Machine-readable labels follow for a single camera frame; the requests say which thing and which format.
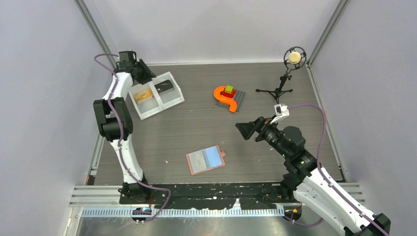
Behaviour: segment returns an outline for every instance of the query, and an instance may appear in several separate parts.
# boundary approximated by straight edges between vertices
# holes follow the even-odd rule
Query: gray wood surface
[[[185,101],[145,120],[140,120],[128,96],[127,105],[133,118],[133,146],[139,165],[149,183],[204,183],[280,181],[287,171],[283,157],[266,142],[245,141],[235,128],[237,122],[254,121],[257,117],[274,115],[273,98],[255,89],[274,90],[279,76],[285,73],[282,63],[242,63],[210,65],[153,66],[156,74],[170,71]],[[293,78],[284,89],[281,103],[317,104],[307,70],[292,72]],[[238,113],[216,106],[213,91],[221,85],[232,85],[246,92]],[[278,125],[279,129],[296,126],[306,139],[306,149],[314,156],[320,141],[323,121],[315,108],[297,108]],[[219,145],[226,152],[226,165],[192,176],[185,155]],[[341,179],[336,159],[326,137],[322,163],[334,179]],[[121,184],[122,172],[116,153],[105,142],[95,180],[100,184]]]

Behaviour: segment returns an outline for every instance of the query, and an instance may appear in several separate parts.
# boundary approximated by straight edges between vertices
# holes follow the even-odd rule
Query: green block
[[[224,90],[226,93],[232,93],[233,91],[233,86],[227,85],[226,89]]]

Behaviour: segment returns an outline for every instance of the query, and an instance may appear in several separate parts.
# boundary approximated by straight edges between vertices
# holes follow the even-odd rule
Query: orange slide
[[[221,103],[230,105],[229,111],[236,112],[238,104],[232,98],[225,97],[221,95],[221,92],[225,89],[226,86],[219,86],[214,90],[214,97],[219,100]]]

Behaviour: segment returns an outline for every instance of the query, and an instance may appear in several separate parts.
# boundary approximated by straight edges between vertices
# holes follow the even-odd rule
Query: yellow disc
[[[291,64],[297,64],[301,60],[301,55],[299,52],[292,52],[288,56],[288,60],[290,61]]]

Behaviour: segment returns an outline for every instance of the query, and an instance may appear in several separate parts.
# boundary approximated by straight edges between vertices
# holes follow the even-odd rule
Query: white wall
[[[282,61],[292,46],[311,53],[338,0],[87,3],[118,51],[135,50],[146,63],[195,63]]]
[[[313,64],[345,168],[393,236],[417,222],[417,2],[350,1]]]
[[[0,22],[0,235],[58,236],[111,77],[74,1],[2,1]]]

